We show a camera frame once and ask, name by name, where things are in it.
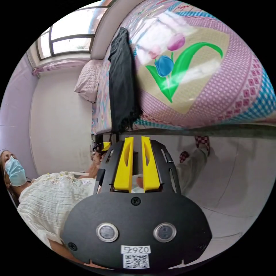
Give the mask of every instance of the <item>pink pillow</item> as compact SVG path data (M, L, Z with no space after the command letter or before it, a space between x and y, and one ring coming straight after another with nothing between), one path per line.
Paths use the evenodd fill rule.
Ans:
M90 102L96 102L99 77L103 60L90 60L87 62L78 78L75 86L75 92Z

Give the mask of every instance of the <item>window frame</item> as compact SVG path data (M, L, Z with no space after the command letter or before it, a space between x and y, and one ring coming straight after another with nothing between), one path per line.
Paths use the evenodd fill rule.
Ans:
M81 11L81 10L86 10L86 9L103 9L103 8L105 8L107 10L103 14L103 16L102 16L102 18L101 18L101 20L99 22L99 25L100 25L100 23L101 23L102 19L104 18L105 14L108 12L108 9L114 4L114 2L116 2L116 0L111 0L111 2L108 5L79 8L79 9L73 11L72 13L77 12L77 11ZM35 47L36 47L37 57L38 57L39 61L44 61L44 60L47 60L47 59L50 59L50 58L54 58L54 57L58 57L58 56L63 56L63 55L81 54L81 53L82 54L88 54L88 53L91 53L92 45L93 45L94 38L95 38L96 34L73 34L73 35L59 37L59 38L56 38L56 39L52 40L51 39L52 28L53 28L53 25L50 26L50 28L49 28L48 31L45 31L44 33L42 33L39 36L39 38L35 41ZM41 58L41 56L40 56L40 53L42 53L41 36L43 36L43 35L45 35L47 33L49 33L49 48L50 48L50 54L51 55L49 57ZM56 53L56 54L54 53L53 43L58 42L58 41L62 41L62 40L74 39L74 38L91 38L90 45L89 45L89 50L65 51L65 52Z

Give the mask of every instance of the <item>black towel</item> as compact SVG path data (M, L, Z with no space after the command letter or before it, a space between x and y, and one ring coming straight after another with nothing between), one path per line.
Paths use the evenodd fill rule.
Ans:
M133 123L142 114L136 81L135 61L129 45L129 32L120 27L111 43L109 70L109 98L111 132L133 129Z

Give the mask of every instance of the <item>blue tulip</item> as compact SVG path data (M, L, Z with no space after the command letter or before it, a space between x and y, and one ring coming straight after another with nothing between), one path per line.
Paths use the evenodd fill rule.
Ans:
M162 55L155 63L157 73L160 77L167 76L173 70L173 61L166 55Z

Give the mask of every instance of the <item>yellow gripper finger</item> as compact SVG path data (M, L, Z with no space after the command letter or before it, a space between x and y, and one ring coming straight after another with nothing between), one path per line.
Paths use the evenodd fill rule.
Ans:
M132 168L133 168L133 144L134 137L125 138L117 173L114 181L114 189L118 191L128 191L132 188Z
M142 136L142 161L144 192L159 189L160 181L154 160L152 145L149 137L144 136Z
M110 142L104 142L103 143L103 152L106 152L110 148L111 143Z

